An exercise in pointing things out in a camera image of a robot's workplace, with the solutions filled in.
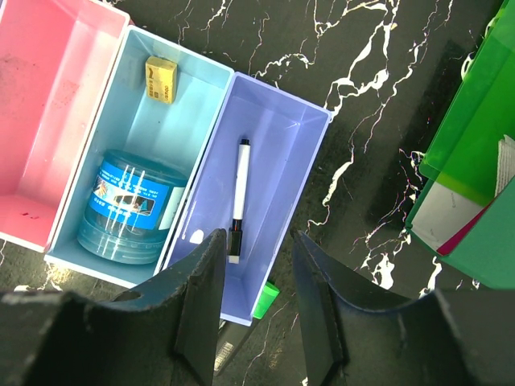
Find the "purple bin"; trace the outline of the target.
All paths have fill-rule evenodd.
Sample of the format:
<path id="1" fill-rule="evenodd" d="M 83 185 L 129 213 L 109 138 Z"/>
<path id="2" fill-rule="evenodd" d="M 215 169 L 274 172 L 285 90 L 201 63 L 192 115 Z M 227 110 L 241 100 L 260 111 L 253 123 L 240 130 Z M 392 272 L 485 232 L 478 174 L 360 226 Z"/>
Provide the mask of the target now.
<path id="1" fill-rule="evenodd" d="M 251 324 L 331 114 L 235 73 L 165 260 L 173 265 L 216 228 L 229 229 L 238 146 L 250 142 L 238 264 L 227 264 L 220 316 Z"/>

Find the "small black silver pen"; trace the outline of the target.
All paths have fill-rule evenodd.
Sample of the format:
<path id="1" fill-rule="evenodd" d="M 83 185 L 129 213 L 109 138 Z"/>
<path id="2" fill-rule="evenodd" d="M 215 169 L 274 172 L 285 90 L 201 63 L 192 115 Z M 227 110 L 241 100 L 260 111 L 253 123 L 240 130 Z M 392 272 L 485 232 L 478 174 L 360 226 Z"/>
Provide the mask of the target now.
<path id="1" fill-rule="evenodd" d="M 242 222 L 245 209 L 245 195 L 249 175 L 250 142 L 243 138 L 238 146 L 237 175 L 233 199 L 233 219 L 229 229 L 229 264 L 238 264 L 241 255 Z"/>

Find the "light blue bin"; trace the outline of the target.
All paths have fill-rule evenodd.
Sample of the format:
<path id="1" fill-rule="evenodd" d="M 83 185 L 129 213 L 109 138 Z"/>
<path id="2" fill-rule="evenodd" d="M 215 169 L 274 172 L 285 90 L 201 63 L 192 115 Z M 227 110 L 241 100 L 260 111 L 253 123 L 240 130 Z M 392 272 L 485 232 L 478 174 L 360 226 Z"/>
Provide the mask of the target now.
<path id="1" fill-rule="evenodd" d="M 155 101 L 146 94 L 145 63 L 151 56 L 170 60 L 178 66 L 172 104 Z M 163 266 L 171 235 L 232 77 L 232 69 L 223 64 L 141 28 L 129 27 L 45 260 L 126 288 L 154 276 Z M 164 246 L 158 259 L 150 264 L 129 265 L 107 260 L 94 255 L 77 240 L 107 150 L 122 150 L 161 162 L 187 177 Z"/>

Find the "pink bin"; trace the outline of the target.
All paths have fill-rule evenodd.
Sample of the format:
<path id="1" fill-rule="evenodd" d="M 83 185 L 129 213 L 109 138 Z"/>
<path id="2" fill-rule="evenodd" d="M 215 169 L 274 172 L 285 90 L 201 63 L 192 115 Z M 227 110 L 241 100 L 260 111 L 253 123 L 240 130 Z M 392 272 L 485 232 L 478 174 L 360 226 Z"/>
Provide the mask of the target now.
<path id="1" fill-rule="evenodd" d="M 1 4 L 1 237 L 47 251 L 130 16 L 101 1 Z"/>

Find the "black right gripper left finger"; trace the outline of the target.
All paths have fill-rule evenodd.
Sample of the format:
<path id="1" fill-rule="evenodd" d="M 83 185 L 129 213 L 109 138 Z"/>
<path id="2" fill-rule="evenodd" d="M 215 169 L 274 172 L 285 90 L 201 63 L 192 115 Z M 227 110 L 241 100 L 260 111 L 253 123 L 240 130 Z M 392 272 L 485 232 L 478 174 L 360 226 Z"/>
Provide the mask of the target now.
<path id="1" fill-rule="evenodd" d="M 4 385 L 210 385 L 225 230 L 156 276 L 96 302 L 73 292 L 1 296 Z"/>

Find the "yellow eraser block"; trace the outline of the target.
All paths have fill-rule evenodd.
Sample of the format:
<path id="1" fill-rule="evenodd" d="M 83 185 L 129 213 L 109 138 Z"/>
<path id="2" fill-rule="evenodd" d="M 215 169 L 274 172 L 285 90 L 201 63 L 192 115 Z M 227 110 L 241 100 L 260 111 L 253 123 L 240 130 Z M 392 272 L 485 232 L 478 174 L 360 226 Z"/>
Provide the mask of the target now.
<path id="1" fill-rule="evenodd" d="M 175 62 L 151 56 L 145 63 L 146 94 L 149 98 L 172 104 L 176 95 L 178 66 Z"/>

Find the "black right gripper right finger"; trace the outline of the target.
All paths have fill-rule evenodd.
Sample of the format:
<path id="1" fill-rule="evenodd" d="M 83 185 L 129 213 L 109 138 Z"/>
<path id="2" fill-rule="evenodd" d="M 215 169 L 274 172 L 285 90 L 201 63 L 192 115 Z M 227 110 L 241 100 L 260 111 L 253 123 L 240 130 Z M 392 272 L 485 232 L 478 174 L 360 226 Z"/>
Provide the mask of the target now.
<path id="1" fill-rule="evenodd" d="M 514 293 L 383 289 L 293 232 L 311 385 L 511 385 Z"/>

